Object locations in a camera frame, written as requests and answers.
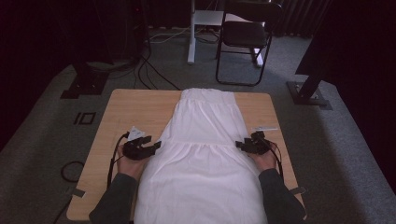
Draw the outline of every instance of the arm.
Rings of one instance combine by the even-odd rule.
[[[117,161],[118,173],[111,182],[110,188],[90,213],[93,224],[129,223],[134,192],[149,158],[133,161],[123,157],[122,146],[118,148],[118,153],[120,157]]]
[[[125,174],[116,174],[110,188],[90,213],[92,223],[127,224],[131,215],[137,181]]]
[[[268,223],[304,223],[305,210],[283,183],[276,170],[276,158],[271,151],[262,155],[248,153],[259,171],[262,197]]]

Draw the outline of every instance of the gray sleeve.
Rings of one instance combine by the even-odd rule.
[[[276,169],[263,171],[259,180],[268,224],[304,223],[304,207],[286,188]]]
[[[128,224],[136,188],[137,181],[134,178],[117,174],[110,188],[91,211],[90,221],[93,224]]]

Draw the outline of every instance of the white cloth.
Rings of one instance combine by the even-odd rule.
[[[138,189],[134,223],[266,223],[259,172],[232,92],[189,89]]]

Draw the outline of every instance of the desk leg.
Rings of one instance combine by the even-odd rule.
[[[189,58],[187,60],[188,64],[194,64],[195,58],[195,0],[191,0],[191,36],[190,36],[190,47],[189,47]]]

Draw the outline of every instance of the black curtain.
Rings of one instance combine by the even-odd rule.
[[[395,9],[390,0],[333,0],[296,71],[337,87],[394,191]]]
[[[0,6],[0,151],[52,78],[69,62],[40,1]]]
[[[272,0],[284,10],[276,27],[277,35],[312,37],[323,20],[332,0]]]

